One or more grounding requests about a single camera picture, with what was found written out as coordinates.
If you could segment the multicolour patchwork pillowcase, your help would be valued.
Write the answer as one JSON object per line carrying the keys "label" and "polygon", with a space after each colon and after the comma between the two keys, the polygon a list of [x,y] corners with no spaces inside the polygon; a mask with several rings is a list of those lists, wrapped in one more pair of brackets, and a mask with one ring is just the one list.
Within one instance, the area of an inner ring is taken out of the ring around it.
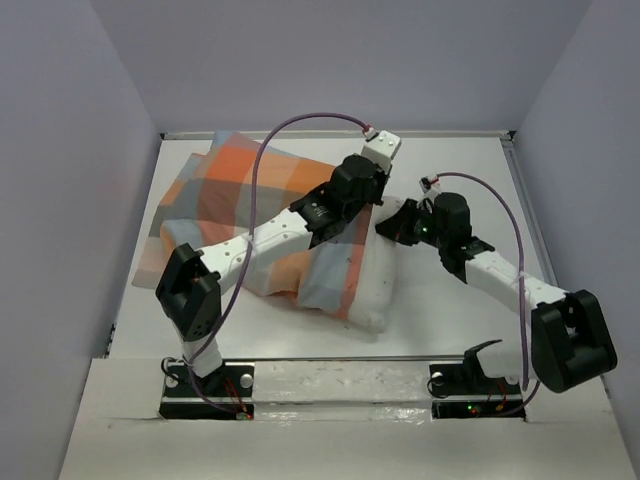
{"label": "multicolour patchwork pillowcase", "polygon": [[[229,240],[247,231],[250,199],[257,199],[257,224],[327,181],[330,164],[268,148],[240,133],[221,134],[206,154],[192,154],[159,201],[133,275],[136,287],[157,287],[171,252]],[[363,259],[371,206],[365,206],[342,234],[250,271],[244,288],[283,296],[295,306],[347,320]]]}

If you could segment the white pillow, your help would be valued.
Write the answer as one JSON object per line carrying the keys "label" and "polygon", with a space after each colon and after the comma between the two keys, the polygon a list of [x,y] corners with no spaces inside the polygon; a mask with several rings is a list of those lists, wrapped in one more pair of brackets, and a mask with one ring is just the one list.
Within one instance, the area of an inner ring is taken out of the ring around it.
{"label": "white pillow", "polygon": [[369,217],[363,259],[347,319],[372,334],[386,329],[398,267],[396,244],[378,234],[375,227],[396,214],[403,203],[398,197],[384,197],[381,206],[372,207]]}

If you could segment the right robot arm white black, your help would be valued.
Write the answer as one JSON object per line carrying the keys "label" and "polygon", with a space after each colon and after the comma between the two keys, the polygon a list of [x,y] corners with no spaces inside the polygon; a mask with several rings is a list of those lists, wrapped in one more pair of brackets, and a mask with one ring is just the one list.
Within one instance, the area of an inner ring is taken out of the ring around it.
{"label": "right robot arm white black", "polygon": [[460,368],[462,384],[482,392],[497,377],[515,377],[526,385],[537,380],[563,393],[618,365],[618,356],[597,297],[570,292],[532,277],[507,261],[472,232],[466,199],[443,193],[417,202],[406,200],[376,231],[397,244],[434,247],[443,268],[515,312],[520,344],[515,353],[495,351],[495,341],[481,345],[477,358]]}

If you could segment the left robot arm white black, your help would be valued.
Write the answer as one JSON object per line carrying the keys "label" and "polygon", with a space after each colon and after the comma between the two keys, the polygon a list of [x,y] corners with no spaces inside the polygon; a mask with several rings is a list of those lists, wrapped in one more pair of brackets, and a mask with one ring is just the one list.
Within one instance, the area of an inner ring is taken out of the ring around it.
{"label": "left robot arm white black", "polygon": [[180,339],[195,392],[209,395],[220,386],[216,336],[243,287],[291,294],[304,308],[384,329],[396,258],[375,225],[389,204],[383,193],[393,158],[365,147],[264,223],[252,211],[247,231],[236,237],[199,250],[188,243],[174,248],[156,296]]}

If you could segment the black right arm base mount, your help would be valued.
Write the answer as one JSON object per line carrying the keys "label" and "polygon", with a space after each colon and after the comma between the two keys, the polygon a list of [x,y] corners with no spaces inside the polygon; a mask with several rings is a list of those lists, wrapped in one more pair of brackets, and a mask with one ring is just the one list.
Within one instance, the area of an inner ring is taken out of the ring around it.
{"label": "black right arm base mount", "polygon": [[505,377],[487,377],[478,354],[499,340],[467,349],[460,361],[429,366],[426,389],[432,398],[434,420],[517,418],[526,419],[522,390]]}

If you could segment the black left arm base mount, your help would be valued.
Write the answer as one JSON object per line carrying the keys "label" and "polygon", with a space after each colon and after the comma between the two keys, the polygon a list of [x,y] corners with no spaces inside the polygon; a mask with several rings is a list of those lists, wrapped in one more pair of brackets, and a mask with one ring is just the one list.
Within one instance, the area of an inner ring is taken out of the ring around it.
{"label": "black left arm base mount", "polygon": [[166,420],[248,421],[254,417],[255,365],[224,362],[205,378],[195,376],[196,392],[183,360],[165,357],[158,414]]}

